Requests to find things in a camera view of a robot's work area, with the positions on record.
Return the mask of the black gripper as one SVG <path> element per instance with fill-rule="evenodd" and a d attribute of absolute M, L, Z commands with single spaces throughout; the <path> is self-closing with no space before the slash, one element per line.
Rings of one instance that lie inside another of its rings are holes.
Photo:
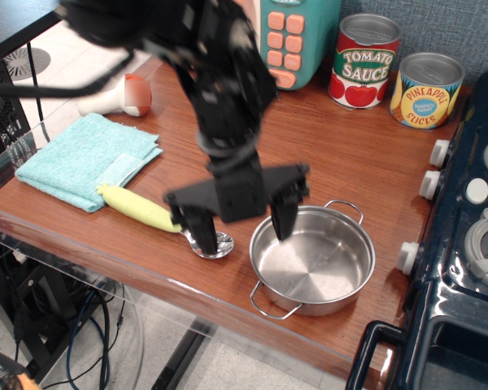
<path fill-rule="evenodd" d="M 232 172 L 172 190 L 164 195 L 172 221 L 187 230 L 202 254 L 218 250 L 213 218 L 233 223 L 271 211 L 279 241 L 289 238 L 298 214 L 298 204 L 309 193 L 306 176 L 310 167 L 292 165 L 261 167 L 252 160 Z"/>

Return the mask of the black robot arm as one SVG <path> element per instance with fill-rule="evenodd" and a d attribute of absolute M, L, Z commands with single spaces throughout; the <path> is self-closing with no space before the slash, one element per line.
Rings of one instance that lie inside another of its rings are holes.
<path fill-rule="evenodd" d="M 218 254 L 213 223 L 266 212 L 280 240 L 293 229 L 308 194 L 304 163 L 263 168 L 256 143 L 276 81 L 255 33 L 233 1 L 62 1 L 58 13 L 87 41 L 129 53 L 144 50 L 175 71 L 198 121 L 197 142 L 212 175 L 167 193 L 172 221 L 205 256 Z"/>

